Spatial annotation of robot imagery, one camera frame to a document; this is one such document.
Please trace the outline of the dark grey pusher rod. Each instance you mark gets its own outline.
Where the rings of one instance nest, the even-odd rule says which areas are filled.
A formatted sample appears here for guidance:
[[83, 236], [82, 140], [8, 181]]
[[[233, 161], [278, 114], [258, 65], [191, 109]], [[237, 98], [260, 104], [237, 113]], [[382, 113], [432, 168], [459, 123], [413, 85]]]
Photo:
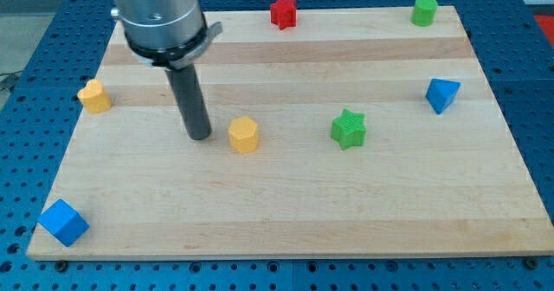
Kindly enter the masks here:
[[188, 136], [193, 140], [207, 139], [212, 129], [195, 67], [189, 65], [165, 73]]

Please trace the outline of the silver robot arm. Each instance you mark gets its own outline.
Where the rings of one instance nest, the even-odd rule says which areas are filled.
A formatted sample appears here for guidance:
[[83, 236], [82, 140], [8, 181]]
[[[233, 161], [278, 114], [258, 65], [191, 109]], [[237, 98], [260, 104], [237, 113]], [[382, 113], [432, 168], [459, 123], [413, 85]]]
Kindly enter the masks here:
[[144, 63], [163, 68], [188, 136], [212, 132], [194, 62], [222, 33], [207, 24], [199, 0], [113, 0], [111, 16], [120, 22], [131, 51]]

